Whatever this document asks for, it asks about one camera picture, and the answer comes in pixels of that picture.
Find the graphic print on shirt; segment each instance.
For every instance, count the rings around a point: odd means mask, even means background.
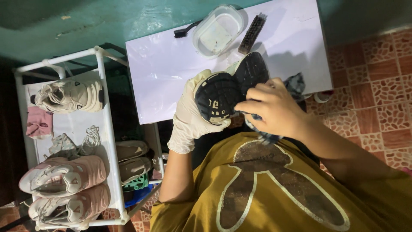
[[[267,174],[273,184],[306,214],[324,226],[347,231],[348,216],[342,207],[307,175],[289,169],[293,158],[275,144],[263,145],[259,140],[241,145],[235,152],[231,168],[237,174],[220,196],[216,225],[222,232],[237,230],[245,220],[256,190],[257,175]]]

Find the hand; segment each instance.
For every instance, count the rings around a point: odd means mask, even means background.
[[[301,126],[309,121],[309,116],[297,105],[279,78],[257,84],[246,94],[245,102],[235,106],[235,110],[248,112],[245,115],[258,130],[297,139]],[[250,114],[262,117],[254,120]]]
[[[194,78],[186,82],[183,94],[176,106],[173,116],[173,132],[167,143],[170,150],[180,154],[187,154],[194,149],[194,139],[211,132],[219,132],[230,125],[230,119],[214,125],[205,121],[197,109],[194,101],[194,89],[197,84],[211,75],[209,69],[205,69]]]

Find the white table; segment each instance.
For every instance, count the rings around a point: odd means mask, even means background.
[[[267,20],[252,51],[263,55],[270,76],[284,80],[302,72],[305,93],[332,89],[316,0],[273,0],[240,13],[245,29],[217,59],[199,55],[190,32],[175,39],[176,28],[126,42],[140,124],[172,119],[187,79],[204,69],[222,71],[239,60],[237,49],[259,13]]]

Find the yellow t-shirt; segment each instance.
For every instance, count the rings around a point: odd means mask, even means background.
[[[156,203],[151,231],[412,231],[406,173],[344,187],[292,143],[264,146],[257,136],[213,146],[193,171],[193,201]]]

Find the pink sneaker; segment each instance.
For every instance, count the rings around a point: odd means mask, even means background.
[[[105,181],[106,170],[98,156],[82,156],[69,161],[56,157],[30,169],[19,182],[19,188],[41,197],[70,196]]]
[[[41,197],[31,204],[28,215],[40,223],[70,226],[103,212],[109,203],[109,188],[101,184],[71,196]]]

